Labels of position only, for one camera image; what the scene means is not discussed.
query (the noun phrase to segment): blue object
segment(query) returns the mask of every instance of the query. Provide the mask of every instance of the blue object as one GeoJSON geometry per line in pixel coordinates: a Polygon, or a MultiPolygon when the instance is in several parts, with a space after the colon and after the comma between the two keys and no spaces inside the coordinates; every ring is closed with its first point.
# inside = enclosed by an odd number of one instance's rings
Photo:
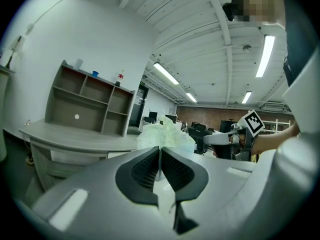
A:
{"type": "Polygon", "coordinates": [[[98,74],[99,74],[99,72],[97,72],[97,71],[92,71],[92,76],[93,76],[93,77],[96,78],[96,77],[98,76],[98,74]]]}

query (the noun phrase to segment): shelf compartment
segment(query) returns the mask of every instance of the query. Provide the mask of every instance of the shelf compartment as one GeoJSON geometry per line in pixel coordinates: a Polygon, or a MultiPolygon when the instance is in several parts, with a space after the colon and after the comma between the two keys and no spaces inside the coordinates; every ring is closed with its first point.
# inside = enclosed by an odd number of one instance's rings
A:
{"type": "Polygon", "coordinates": [[[57,87],[57,86],[52,86],[52,88],[53,88],[53,89],[58,89],[58,90],[60,90],[60,91],[62,91],[62,92],[66,92],[66,93],[69,93],[69,94],[74,95],[74,96],[81,97],[81,98],[83,98],[83,102],[85,102],[85,100],[89,100],[89,101],[88,101],[89,104],[92,104],[92,102],[96,102],[96,103],[101,103],[101,104],[104,104],[104,105],[108,105],[108,103],[102,102],[102,101],[100,101],[100,100],[96,100],[96,99],[94,99],[94,98],[85,97],[85,96],[83,96],[83,95],[73,93],[73,92],[71,92],[71,91],[62,89],[62,88],[57,87]]]}
{"type": "Polygon", "coordinates": [[[84,97],[108,103],[113,89],[113,85],[87,76],[80,94],[84,97]]]}
{"type": "Polygon", "coordinates": [[[111,110],[108,110],[108,113],[115,113],[115,114],[119,114],[119,115],[123,115],[123,116],[127,116],[128,115],[128,114],[125,114],[125,113],[115,112],[115,111],[111,111],[111,110]]]}
{"type": "Polygon", "coordinates": [[[115,87],[109,101],[109,110],[127,115],[133,99],[133,93],[115,87]]]}
{"type": "Polygon", "coordinates": [[[86,75],[61,65],[54,85],[66,91],[80,94],[86,75]]]}
{"type": "Polygon", "coordinates": [[[123,136],[127,119],[127,115],[108,111],[103,124],[102,134],[115,134],[123,136]]]}
{"type": "Polygon", "coordinates": [[[51,113],[46,122],[101,132],[107,105],[59,88],[52,89],[51,113]]]}

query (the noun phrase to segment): person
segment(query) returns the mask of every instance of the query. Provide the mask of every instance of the person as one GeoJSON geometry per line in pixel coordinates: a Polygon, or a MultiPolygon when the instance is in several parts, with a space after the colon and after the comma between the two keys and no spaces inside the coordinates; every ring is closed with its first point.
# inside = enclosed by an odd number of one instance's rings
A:
{"type": "MultiPolygon", "coordinates": [[[[318,36],[300,5],[294,0],[231,0],[231,3],[224,4],[222,8],[229,21],[255,22],[257,26],[278,25],[286,31],[287,56],[284,58],[283,70],[290,86],[319,43],[318,36]]],[[[251,154],[277,149],[281,143],[297,136],[299,132],[295,122],[279,133],[259,135],[254,141],[251,154]]]]}

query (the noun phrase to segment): bottle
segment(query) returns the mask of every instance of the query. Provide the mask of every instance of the bottle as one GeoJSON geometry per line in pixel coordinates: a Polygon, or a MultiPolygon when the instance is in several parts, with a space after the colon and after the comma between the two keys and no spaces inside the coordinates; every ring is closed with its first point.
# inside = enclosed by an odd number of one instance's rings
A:
{"type": "Polygon", "coordinates": [[[118,75],[118,78],[115,82],[115,86],[120,86],[122,79],[124,78],[124,70],[122,70],[122,72],[118,75]]]}

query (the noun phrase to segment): ceiling light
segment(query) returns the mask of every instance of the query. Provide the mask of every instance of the ceiling light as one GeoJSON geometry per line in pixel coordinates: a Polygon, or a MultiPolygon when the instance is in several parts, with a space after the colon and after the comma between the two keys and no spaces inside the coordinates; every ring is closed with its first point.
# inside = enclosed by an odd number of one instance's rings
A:
{"type": "Polygon", "coordinates": [[[175,85],[179,84],[179,82],[159,62],[154,63],[153,66],[164,74],[172,83],[175,85]]]}
{"type": "Polygon", "coordinates": [[[262,53],[262,58],[260,62],[260,66],[258,68],[258,71],[255,75],[256,78],[262,78],[264,75],[267,65],[270,60],[271,52],[274,47],[275,43],[275,37],[271,35],[266,35],[264,37],[264,47],[263,47],[263,53],[262,53]]]}
{"type": "Polygon", "coordinates": [[[247,101],[249,100],[251,94],[252,94],[252,91],[247,91],[247,92],[246,92],[246,94],[245,94],[245,96],[244,96],[244,99],[243,99],[243,101],[242,101],[242,104],[246,104],[246,103],[247,103],[247,101]]]}
{"type": "Polygon", "coordinates": [[[191,95],[191,93],[186,93],[186,95],[188,95],[193,102],[197,102],[196,99],[191,95]]]}

